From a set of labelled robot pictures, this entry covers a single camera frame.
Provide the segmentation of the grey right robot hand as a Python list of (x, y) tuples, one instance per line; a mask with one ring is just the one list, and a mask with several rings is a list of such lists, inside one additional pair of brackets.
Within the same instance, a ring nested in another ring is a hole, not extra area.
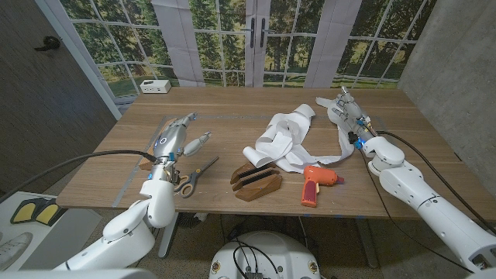
[(345, 133), (348, 142), (359, 150), (377, 133), (370, 123), (370, 116), (355, 102), (348, 88), (342, 86), (341, 91), (342, 93), (331, 101), (330, 115)]

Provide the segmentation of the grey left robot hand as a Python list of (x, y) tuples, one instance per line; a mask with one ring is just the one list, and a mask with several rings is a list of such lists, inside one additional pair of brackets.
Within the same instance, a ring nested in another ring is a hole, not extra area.
[(182, 118), (176, 119), (168, 124), (165, 130), (158, 136), (153, 146), (152, 170), (148, 176), (149, 180), (173, 180), (173, 168), (178, 157), (190, 157), (195, 155), (212, 136), (210, 131), (197, 139), (184, 145), (187, 137), (187, 128), (190, 122), (196, 120), (197, 112), (192, 112)]

